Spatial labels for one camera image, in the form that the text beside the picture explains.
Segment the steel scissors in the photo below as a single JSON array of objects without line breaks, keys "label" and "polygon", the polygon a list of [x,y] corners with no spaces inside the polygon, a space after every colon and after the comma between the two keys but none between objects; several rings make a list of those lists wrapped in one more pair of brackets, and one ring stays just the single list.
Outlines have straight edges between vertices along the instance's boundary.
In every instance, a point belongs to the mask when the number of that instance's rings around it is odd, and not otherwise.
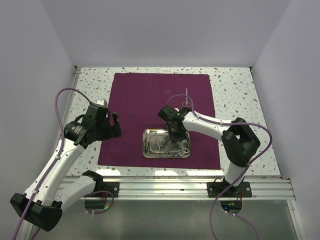
[{"label": "steel scissors", "polygon": [[187,147],[183,147],[179,142],[177,142],[173,145],[173,150],[171,152],[174,155],[182,157],[189,153],[189,149]]},{"label": "steel scissors", "polygon": [[187,88],[185,89],[185,100],[182,103],[182,106],[186,107],[186,108],[191,108],[192,107],[192,104],[189,102],[188,89]]}]

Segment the purple cloth wrap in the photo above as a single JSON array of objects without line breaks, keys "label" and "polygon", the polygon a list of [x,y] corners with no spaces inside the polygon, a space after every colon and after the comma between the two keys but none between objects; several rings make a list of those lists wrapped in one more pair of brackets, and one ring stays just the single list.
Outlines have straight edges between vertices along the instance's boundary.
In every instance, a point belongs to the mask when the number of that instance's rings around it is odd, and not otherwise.
[{"label": "purple cloth wrap", "polygon": [[197,132],[190,133],[191,155],[187,158],[151,159],[143,156],[146,129],[165,128],[158,116],[167,104],[181,108],[188,94],[197,112],[215,116],[210,77],[206,74],[116,73],[108,107],[119,117],[122,136],[103,141],[98,164],[116,167],[150,167],[218,170],[218,141]]}]

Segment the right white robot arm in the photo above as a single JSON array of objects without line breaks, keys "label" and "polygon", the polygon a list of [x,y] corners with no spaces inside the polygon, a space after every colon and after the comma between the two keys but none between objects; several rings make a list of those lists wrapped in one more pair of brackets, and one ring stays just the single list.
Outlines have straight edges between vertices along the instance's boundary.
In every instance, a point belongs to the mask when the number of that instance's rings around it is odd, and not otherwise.
[{"label": "right white robot arm", "polygon": [[223,192],[235,196],[241,190],[245,168],[261,145],[260,140],[248,123],[238,117],[235,120],[221,120],[193,111],[189,107],[175,109],[164,106],[158,116],[165,122],[170,141],[181,142],[187,133],[195,132],[222,142],[230,161],[223,179]]}]

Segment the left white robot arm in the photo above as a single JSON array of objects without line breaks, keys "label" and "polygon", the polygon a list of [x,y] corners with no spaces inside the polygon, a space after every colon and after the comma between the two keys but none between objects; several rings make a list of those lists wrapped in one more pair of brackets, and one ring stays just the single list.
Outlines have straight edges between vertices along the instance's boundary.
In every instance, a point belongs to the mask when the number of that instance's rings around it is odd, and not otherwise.
[{"label": "left white robot arm", "polygon": [[121,137],[117,113],[110,113],[104,99],[90,103],[86,113],[64,127],[64,140],[40,175],[24,193],[15,193],[10,204],[16,213],[34,226],[49,232],[60,221],[63,211],[82,197],[114,197],[103,177],[91,170],[63,190],[59,187],[74,162],[87,147],[98,141]]}]

